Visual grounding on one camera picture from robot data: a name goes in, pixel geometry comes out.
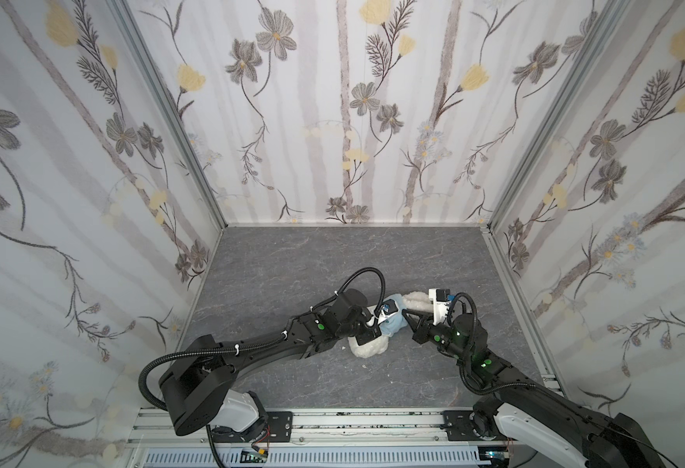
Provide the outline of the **light blue fleece hoodie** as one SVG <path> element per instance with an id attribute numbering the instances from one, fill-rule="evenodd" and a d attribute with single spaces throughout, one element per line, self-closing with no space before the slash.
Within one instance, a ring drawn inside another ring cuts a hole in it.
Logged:
<path id="1" fill-rule="evenodd" d="M 392 337 L 408 326 L 407 320 L 403 316 L 405 308 L 405 299 L 402 294 L 393 294 L 385 298 L 379 314 L 379 329 L 384 337 Z"/>

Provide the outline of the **white plush teddy bear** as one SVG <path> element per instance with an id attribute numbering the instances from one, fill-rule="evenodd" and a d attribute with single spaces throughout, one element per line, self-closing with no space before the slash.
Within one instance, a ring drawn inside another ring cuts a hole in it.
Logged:
<path id="1" fill-rule="evenodd" d="M 405 299 L 406 308 L 419 312 L 432 312 L 433 307 L 426 292 L 410 292 L 410 294 L 402 294 Z M 348 344 L 354 356 L 361 359 L 368 359 L 375 355 L 379 355 L 387 351 L 391 337 L 376 337 L 372 341 L 360 345 L 355 337 L 348 339 Z"/>

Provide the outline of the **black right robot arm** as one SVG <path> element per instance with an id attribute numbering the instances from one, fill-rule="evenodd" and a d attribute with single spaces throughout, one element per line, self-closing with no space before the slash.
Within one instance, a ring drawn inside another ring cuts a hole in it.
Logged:
<path id="1" fill-rule="evenodd" d="M 564 467 L 662 467 L 665 458 L 637 421 L 587 409 L 535 382 L 488 346 L 475 310 L 436 323 L 406 309 L 414 341 L 455 359 L 462 384 L 479 401 L 471 425 L 480 437 L 503 436 Z"/>

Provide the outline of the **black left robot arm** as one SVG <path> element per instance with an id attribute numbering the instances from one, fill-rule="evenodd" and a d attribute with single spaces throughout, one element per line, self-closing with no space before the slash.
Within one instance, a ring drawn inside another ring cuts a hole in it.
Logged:
<path id="1" fill-rule="evenodd" d="M 382 336 L 381 325 L 400 311 L 394 300 L 373 310 L 358 290 L 339 292 L 332 298 L 292 317 L 281 331 L 257 339 L 217 342 L 205 335 L 188 350 L 154 361 L 167 364 L 158 380 L 165 411 L 178 436 L 205 427 L 218 416 L 225 397 L 242 374 L 286 359 L 306 359 L 326 352 L 352 337 L 367 344 Z"/>

